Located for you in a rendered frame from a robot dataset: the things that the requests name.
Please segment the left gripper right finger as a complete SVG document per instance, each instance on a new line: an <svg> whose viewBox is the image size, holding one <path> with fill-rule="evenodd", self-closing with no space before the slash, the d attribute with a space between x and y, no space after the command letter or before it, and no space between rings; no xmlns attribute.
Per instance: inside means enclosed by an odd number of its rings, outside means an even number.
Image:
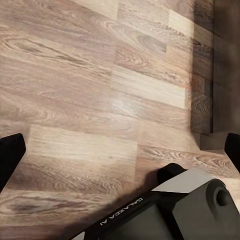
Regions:
<svg viewBox="0 0 240 240"><path fill-rule="evenodd" d="M240 135L236 133L229 133L224 151L226 152L226 156L230 158L236 169L240 173Z"/></svg>

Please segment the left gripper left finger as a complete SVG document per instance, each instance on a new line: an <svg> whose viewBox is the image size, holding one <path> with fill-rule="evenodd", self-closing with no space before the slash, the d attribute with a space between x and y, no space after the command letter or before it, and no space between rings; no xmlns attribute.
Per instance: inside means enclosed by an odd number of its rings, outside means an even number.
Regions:
<svg viewBox="0 0 240 240"><path fill-rule="evenodd" d="M26 153L22 133L0 138L0 193Z"/></svg>

